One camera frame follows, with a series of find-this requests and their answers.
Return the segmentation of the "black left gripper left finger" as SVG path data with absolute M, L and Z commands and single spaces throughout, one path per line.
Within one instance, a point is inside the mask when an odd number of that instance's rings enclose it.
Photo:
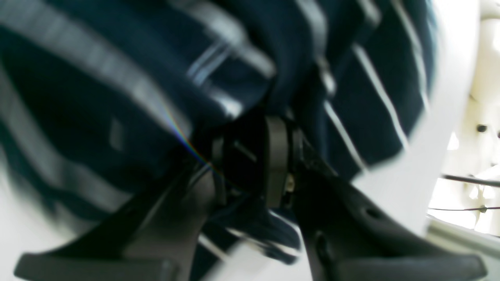
M 226 199 L 224 138 L 210 160 L 191 159 L 79 239 L 23 254 L 14 275 L 27 281 L 187 281 L 202 227 Z

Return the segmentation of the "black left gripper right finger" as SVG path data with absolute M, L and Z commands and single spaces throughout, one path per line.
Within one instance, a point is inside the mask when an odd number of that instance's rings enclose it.
M 293 212 L 314 281 L 477 281 L 482 259 L 410 232 L 339 178 L 291 121 L 265 117 L 265 203 Z

